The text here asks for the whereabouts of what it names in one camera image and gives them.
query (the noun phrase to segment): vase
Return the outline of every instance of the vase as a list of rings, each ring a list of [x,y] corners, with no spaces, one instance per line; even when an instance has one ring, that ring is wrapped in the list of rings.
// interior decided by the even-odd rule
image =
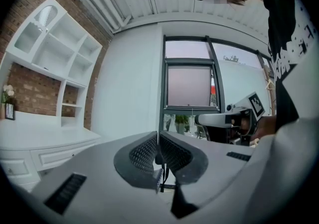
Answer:
[[[5,104],[0,106],[0,119],[5,119]]]

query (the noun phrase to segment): person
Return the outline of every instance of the person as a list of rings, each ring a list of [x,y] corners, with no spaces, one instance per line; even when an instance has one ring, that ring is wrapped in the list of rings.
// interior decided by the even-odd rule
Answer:
[[[207,0],[213,3],[229,3],[245,5],[247,0]],[[299,63],[309,55],[309,58],[318,56],[318,18],[316,17],[314,0],[261,0],[269,11],[269,53],[275,72],[277,115],[262,117],[258,128],[251,140],[265,135],[274,134],[283,125],[296,121],[299,118],[297,109],[301,109],[301,101],[307,101],[306,96],[296,101],[292,100],[289,92],[294,85],[285,84],[285,80]],[[245,130],[247,123],[242,122]]]

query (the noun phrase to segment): white shelf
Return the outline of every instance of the white shelf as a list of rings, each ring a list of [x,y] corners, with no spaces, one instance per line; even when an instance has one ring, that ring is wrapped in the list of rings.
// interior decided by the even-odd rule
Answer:
[[[92,65],[93,64],[82,55],[77,54],[71,66],[69,78],[85,85]]]
[[[36,52],[33,63],[63,77],[66,65],[73,53],[73,50],[49,34]]]
[[[73,82],[73,81],[70,81],[70,80],[66,80],[66,85],[69,85],[69,86],[72,86],[72,87],[75,87],[75,88],[78,88],[78,89],[85,88],[84,85],[76,83],[76,82]]]
[[[14,46],[25,53],[29,53],[42,31],[32,22],[25,27]]]
[[[66,128],[76,127],[76,118],[75,117],[61,117],[61,126]]]
[[[69,103],[62,103],[63,106],[66,107],[77,107],[77,108],[82,108],[80,105],[75,105],[75,104],[69,104]]]
[[[84,43],[82,44],[79,50],[79,53],[89,58],[90,60],[95,61],[95,58],[97,58],[96,51],[99,49],[99,47],[100,44],[88,35],[87,38],[84,40]]]
[[[102,45],[56,1],[46,0],[15,32],[2,59],[5,78],[11,62],[61,81],[56,119],[59,126],[82,128],[88,85]],[[63,103],[66,85],[78,89],[75,104]],[[74,107],[75,117],[62,117],[62,107]]]
[[[54,27],[51,34],[65,45],[70,46],[71,49],[76,50],[78,42],[86,31],[70,15],[66,14]]]
[[[81,55],[80,53],[77,53],[77,56],[79,56],[79,59],[82,60],[82,63],[83,63],[84,65],[85,65],[85,64],[87,64],[87,65],[93,64],[93,62],[92,62],[90,59],[84,57],[84,56]]]

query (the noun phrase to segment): flower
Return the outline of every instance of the flower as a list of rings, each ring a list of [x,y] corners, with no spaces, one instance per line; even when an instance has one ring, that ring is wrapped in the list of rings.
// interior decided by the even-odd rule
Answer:
[[[13,91],[13,87],[12,87],[11,85],[8,85],[8,86],[6,87],[6,90],[7,90],[7,91]]]
[[[8,91],[7,94],[8,94],[9,97],[12,97],[14,95],[14,91]]]

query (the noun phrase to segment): drawer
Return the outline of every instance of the drawer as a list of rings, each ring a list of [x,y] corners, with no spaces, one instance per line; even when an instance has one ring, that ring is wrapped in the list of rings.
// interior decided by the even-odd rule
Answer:
[[[31,156],[37,171],[57,167],[76,154],[97,144],[97,140],[77,143],[69,146],[50,148],[44,150],[31,150]]]
[[[15,184],[40,181],[30,151],[0,150],[0,165],[9,180]]]

